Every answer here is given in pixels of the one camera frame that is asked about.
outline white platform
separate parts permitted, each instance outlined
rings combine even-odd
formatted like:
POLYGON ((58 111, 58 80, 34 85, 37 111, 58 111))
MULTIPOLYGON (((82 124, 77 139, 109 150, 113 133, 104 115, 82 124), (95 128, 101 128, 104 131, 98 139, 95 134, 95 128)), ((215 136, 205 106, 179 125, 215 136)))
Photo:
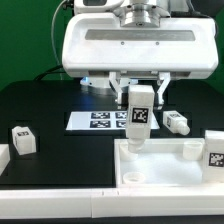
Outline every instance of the white platform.
POLYGON ((224 184, 202 183, 202 161, 181 157, 186 140, 147 140, 129 163, 119 154, 126 140, 115 140, 117 188, 0 191, 0 219, 224 214, 224 184), (122 175, 130 171, 144 173, 146 182, 124 184, 122 175))

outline white container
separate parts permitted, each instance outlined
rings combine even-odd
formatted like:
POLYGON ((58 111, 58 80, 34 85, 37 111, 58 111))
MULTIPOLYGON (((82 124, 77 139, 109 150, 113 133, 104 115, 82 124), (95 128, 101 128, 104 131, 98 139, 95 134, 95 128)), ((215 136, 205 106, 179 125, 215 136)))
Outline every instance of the white container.
POLYGON ((164 111, 163 124, 174 134, 188 135, 190 132, 187 119, 177 111, 164 111))

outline black cable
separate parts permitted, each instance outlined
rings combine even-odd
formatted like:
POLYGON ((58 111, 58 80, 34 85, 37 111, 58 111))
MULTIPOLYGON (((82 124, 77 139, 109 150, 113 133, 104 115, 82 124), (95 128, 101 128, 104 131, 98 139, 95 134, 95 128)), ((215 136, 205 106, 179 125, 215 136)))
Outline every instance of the black cable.
POLYGON ((58 66, 55 66, 55 67, 53 67, 53 68, 50 68, 50 69, 48 69, 46 72, 43 72, 43 73, 41 73, 40 75, 38 75, 38 76, 36 76, 35 78, 34 78, 34 81, 40 81, 40 80, 42 80, 45 76, 47 76, 47 75, 49 75, 49 74, 60 74, 60 73, 66 73, 66 72, 57 72, 57 70, 58 69, 62 69, 63 68, 63 66, 62 65, 58 65, 58 66))

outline white block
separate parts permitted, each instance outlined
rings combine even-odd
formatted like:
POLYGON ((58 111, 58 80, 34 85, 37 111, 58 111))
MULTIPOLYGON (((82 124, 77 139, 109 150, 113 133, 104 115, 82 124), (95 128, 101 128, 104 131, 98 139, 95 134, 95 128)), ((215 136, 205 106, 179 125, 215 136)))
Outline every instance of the white block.
POLYGON ((190 132, 187 119, 177 111, 164 111, 163 124, 174 134, 187 135, 190 132))
POLYGON ((9 146, 0 145, 0 176, 10 161, 9 146))
POLYGON ((206 131, 205 140, 206 140, 206 144, 223 144, 224 145, 224 132, 206 131))
POLYGON ((15 127, 12 129, 12 138, 19 155, 36 152, 35 137, 28 127, 15 127))
POLYGON ((224 132, 205 133, 203 181, 224 183, 224 132))
POLYGON ((152 86, 129 87, 127 138, 147 139, 150 137, 154 95, 152 86))

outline white plastic housing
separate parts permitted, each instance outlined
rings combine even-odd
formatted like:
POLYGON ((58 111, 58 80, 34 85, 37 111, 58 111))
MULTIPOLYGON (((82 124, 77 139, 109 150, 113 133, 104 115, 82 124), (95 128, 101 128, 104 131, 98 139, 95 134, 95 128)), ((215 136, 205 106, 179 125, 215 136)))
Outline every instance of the white plastic housing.
POLYGON ((204 79, 218 65, 212 19, 162 18, 160 28, 124 28, 113 13, 72 18, 63 46, 63 66, 72 76, 88 71, 186 72, 183 79, 204 79))
POLYGON ((13 144, 19 155, 36 152, 36 141, 28 127, 15 127, 12 129, 13 144))
POLYGON ((0 176, 10 161, 9 146, 0 145, 0 176))

